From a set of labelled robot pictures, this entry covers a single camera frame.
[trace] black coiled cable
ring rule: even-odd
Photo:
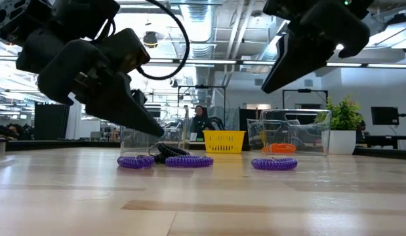
[[[157,155],[152,155],[150,154],[150,150],[152,149],[152,147],[156,147],[157,150],[159,150],[159,154]],[[151,155],[152,157],[155,158],[155,163],[159,163],[159,164],[165,164],[166,159],[168,157],[176,157],[176,156],[181,156],[181,155],[189,155],[188,152],[177,148],[177,147],[172,147],[163,143],[158,143],[158,144],[154,144],[152,147],[149,148],[149,155]]]

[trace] white pot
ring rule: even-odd
[[[322,144],[325,148],[325,153],[351,155],[355,148],[355,130],[331,130],[322,132]]]

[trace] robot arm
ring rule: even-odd
[[[277,42],[277,60],[262,90],[271,93],[327,65],[338,44],[340,58],[357,55],[369,42],[361,21],[373,0],[268,0],[264,13],[290,20]]]
[[[144,94],[130,90],[127,74],[137,69],[150,79],[172,77],[186,63],[190,41],[168,9],[156,0],[148,1],[173,17],[186,41],[181,64],[163,77],[141,68],[150,56],[132,29],[115,33],[114,17],[120,6],[114,0],[57,0],[53,6],[47,0],[4,0],[0,38],[22,47],[16,68],[38,73],[38,88],[50,99],[70,106],[72,92],[89,115],[162,136],[163,129],[144,108]]]

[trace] black cable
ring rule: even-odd
[[[179,63],[179,66],[172,73],[170,73],[168,75],[160,76],[160,77],[148,75],[146,72],[144,72],[144,70],[141,66],[137,67],[137,71],[148,79],[153,79],[153,80],[169,79],[169,78],[173,77],[174,75],[176,75],[185,66],[186,60],[188,59],[188,55],[190,54],[190,39],[188,38],[188,34],[187,34],[184,26],[182,25],[181,21],[168,8],[166,8],[165,6],[163,6],[161,3],[159,3],[156,0],[146,0],[146,1],[155,6],[158,6],[161,10],[166,12],[166,14],[168,14],[178,24],[178,27],[181,29],[181,32],[184,35],[184,39],[185,39],[185,53],[184,53],[183,59],[181,60],[181,63]]]
[[[157,149],[160,151],[160,153],[157,154],[157,155],[152,155],[150,153],[150,150],[154,146],[156,146]],[[155,158],[155,163],[165,164],[165,161],[166,161],[166,159],[168,157],[177,157],[177,156],[180,156],[180,155],[189,155],[189,153],[182,150],[182,149],[180,149],[180,148],[168,146],[168,145],[163,144],[163,143],[159,143],[159,144],[154,144],[149,148],[149,155]]]

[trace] yellow basket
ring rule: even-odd
[[[246,131],[204,130],[207,153],[241,153]]]

